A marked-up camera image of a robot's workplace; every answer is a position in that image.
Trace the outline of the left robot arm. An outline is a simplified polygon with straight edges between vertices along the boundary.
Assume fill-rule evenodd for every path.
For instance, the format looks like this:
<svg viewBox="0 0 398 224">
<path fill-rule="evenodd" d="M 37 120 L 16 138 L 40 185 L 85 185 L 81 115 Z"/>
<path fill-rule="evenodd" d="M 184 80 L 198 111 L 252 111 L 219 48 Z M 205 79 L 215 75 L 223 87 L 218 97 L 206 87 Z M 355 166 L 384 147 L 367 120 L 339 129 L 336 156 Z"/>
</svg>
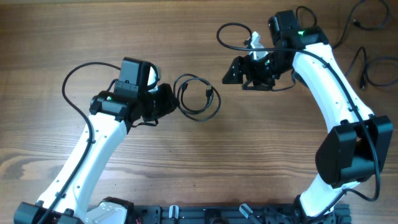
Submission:
<svg viewBox="0 0 398 224">
<path fill-rule="evenodd" d="M 157 67 L 124 58 L 119 78 L 93 97 L 86 126 L 62 170 L 35 204 L 22 202 L 14 223 L 134 223 L 133 203 L 105 198 L 90 210 L 94 188 L 116 148 L 138 121 L 157 126 L 178 105 L 171 86 L 158 84 Z"/>
</svg>

